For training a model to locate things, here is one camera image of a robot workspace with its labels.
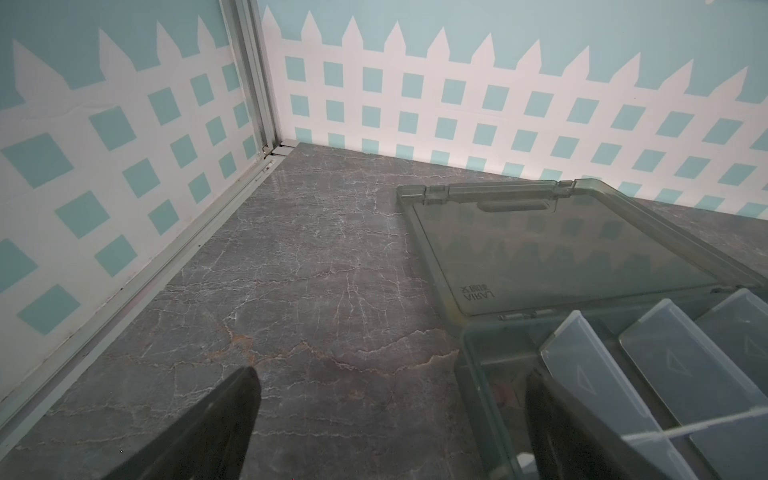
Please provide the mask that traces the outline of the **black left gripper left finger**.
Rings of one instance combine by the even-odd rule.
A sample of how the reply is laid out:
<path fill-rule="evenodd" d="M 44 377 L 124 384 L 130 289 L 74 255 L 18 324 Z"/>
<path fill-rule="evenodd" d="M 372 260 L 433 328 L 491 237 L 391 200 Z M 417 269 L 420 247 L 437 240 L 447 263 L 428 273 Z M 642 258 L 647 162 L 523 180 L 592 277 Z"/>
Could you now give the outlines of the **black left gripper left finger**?
<path fill-rule="evenodd" d="M 238 479 L 261 403 L 256 370 L 241 367 L 107 479 Z"/>

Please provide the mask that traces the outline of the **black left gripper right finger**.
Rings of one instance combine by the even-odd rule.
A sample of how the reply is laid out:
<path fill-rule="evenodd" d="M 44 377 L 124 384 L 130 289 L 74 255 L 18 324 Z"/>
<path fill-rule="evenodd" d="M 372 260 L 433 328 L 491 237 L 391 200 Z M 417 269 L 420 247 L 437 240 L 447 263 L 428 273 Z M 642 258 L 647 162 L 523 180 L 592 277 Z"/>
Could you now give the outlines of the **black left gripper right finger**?
<path fill-rule="evenodd" d="M 526 377 L 525 417 L 541 479 L 665 479 L 548 372 Z"/>

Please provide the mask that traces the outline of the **green plastic compartment organizer box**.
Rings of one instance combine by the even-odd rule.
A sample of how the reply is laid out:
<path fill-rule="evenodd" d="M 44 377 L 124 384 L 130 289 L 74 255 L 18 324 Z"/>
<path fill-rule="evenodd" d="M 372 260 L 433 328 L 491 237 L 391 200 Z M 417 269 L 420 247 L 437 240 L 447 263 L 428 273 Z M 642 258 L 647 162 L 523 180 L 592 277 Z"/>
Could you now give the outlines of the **green plastic compartment organizer box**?
<path fill-rule="evenodd" d="M 606 183 L 402 185 L 489 479 L 548 372 L 665 479 L 767 475 L 767 280 Z"/>

